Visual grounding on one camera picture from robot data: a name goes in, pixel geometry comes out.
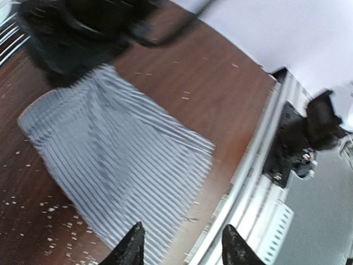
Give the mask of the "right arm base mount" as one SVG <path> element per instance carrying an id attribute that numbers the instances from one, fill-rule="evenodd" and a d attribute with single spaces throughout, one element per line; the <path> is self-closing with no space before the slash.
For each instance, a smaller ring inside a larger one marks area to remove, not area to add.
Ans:
<path id="1" fill-rule="evenodd" d="M 286 188 L 290 173 L 304 179 L 314 170 L 318 151 L 331 150 L 348 133 L 333 107 L 331 89 L 324 90 L 306 105 L 301 115 L 286 101 L 274 140 L 263 166 L 263 174 Z"/>

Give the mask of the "grey striped boxer underwear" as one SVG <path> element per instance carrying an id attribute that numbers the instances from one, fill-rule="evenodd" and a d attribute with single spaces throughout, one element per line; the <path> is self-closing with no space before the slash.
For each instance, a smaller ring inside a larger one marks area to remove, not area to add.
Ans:
<path id="1" fill-rule="evenodd" d="M 19 117 L 86 223 L 115 247 L 137 222 L 145 263 L 160 264 L 212 166 L 214 144 L 101 65 Z"/>

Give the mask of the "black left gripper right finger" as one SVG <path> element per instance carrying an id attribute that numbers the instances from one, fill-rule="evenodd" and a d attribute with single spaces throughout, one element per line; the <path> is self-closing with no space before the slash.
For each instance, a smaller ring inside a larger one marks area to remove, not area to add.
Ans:
<path id="1" fill-rule="evenodd" d="M 261 265 L 261 259 L 231 224 L 222 231 L 222 262 L 224 265 Z"/>

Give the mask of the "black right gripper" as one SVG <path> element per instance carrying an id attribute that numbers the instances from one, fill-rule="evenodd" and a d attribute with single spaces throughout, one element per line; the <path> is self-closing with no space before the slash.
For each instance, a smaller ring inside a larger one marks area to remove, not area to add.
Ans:
<path id="1" fill-rule="evenodd" d="M 147 38 L 147 19 L 162 1 L 22 1 L 17 23 L 30 36 L 26 50 L 50 87 L 68 87 L 90 70 L 113 61 L 133 42 L 145 47 L 175 42 L 194 14 L 162 40 Z"/>

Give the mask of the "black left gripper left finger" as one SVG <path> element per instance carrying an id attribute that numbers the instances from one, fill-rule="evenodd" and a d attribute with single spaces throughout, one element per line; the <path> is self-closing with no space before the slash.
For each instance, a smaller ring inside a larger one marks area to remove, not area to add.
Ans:
<path id="1" fill-rule="evenodd" d="M 99 265 L 144 265 L 145 230 L 137 222 Z"/>

